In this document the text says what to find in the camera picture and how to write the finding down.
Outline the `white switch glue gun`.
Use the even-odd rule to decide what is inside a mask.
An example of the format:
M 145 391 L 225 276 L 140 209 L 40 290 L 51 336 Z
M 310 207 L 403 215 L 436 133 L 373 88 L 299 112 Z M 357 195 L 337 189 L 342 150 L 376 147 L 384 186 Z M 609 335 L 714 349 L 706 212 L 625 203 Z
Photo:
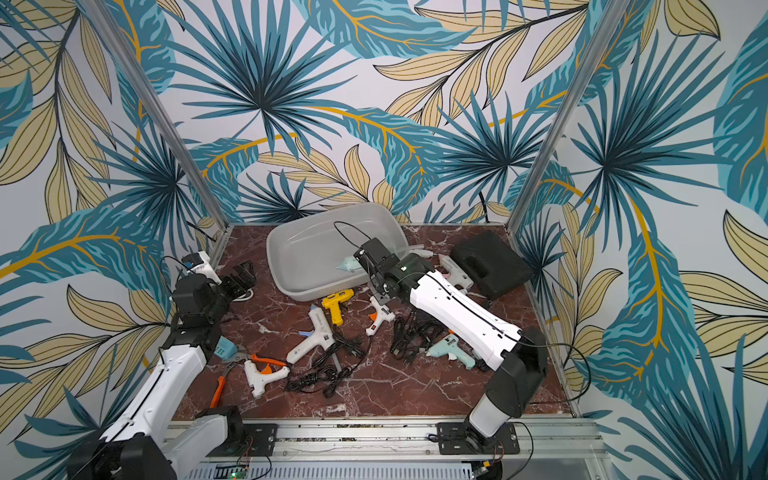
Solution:
M 284 380 L 290 373 L 288 366 L 281 366 L 276 371 L 273 371 L 271 366 L 267 365 L 263 370 L 259 370 L 256 363 L 251 360 L 246 360 L 243 368 L 247 385 L 254 399 L 262 397 L 268 384 Z

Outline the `white blue-trigger glue gun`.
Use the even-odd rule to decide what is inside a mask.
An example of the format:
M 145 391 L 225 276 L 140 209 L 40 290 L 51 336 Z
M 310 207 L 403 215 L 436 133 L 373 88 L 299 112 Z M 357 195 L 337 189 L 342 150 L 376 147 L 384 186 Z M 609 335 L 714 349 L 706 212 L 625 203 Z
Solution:
M 317 305 L 312 305 L 309 311 L 309 318 L 314 329 L 309 336 L 287 354 L 286 360 L 291 365 L 295 365 L 316 347 L 322 347 L 328 353 L 335 344 L 333 330 L 323 309 Z

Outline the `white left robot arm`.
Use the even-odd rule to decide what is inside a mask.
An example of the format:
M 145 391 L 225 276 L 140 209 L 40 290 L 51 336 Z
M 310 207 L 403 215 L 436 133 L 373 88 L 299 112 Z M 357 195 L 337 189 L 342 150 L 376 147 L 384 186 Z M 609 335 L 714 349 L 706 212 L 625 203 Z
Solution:
M 171 294 L 177 311 L 156 366 L 117 420 L 73 452 L 68 478 L 183 479 L 212 451 L 244 440 L 235 406 L 207 408 L 181 434 L 166 438 L 181 400 L 214 356 L 234 298 L 206 252 L 181 262 L 187 273 Z

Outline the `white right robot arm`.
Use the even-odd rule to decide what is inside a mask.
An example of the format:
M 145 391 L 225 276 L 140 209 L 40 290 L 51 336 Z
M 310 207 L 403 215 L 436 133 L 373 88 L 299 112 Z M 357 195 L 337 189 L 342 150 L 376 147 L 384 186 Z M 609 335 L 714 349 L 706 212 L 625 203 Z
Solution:
M 493 371 L 485 392 L 464 421 L 463 443 L 480 453 L 512 418 L 519 418 L 547 375 L 545 338 L 481 307 L 451 285 L 426 259 L 390 252 L 377 238 L 354 253 L 373 290 L 440 321 L 467 343 Z

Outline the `mint green glue gun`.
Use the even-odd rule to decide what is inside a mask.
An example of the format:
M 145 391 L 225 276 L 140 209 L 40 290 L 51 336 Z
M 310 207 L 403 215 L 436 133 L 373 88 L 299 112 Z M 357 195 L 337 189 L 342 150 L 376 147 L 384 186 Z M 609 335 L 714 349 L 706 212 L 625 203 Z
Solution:
M 340 271 L 353 273 L 361 271 L 362 266 L 354 256 L 349 256 L 340 262 L 340 264 L 337 266 L 337 269 Z

